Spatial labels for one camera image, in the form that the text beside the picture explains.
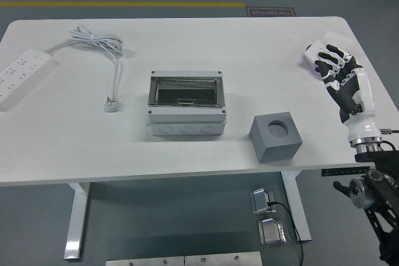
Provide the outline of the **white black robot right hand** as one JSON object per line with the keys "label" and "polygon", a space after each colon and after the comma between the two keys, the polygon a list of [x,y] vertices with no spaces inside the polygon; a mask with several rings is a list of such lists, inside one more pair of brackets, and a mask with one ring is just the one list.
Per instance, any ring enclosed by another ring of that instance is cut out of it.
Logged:
{"label": "white black robot right hand", "polygon": [[351,147],[379,145],[382,134],[375,124],[376,110],[367,71],[353,55],[334,45],[326,45],[317,57],[315,71],[340,108],[340,121],[348,128]]}

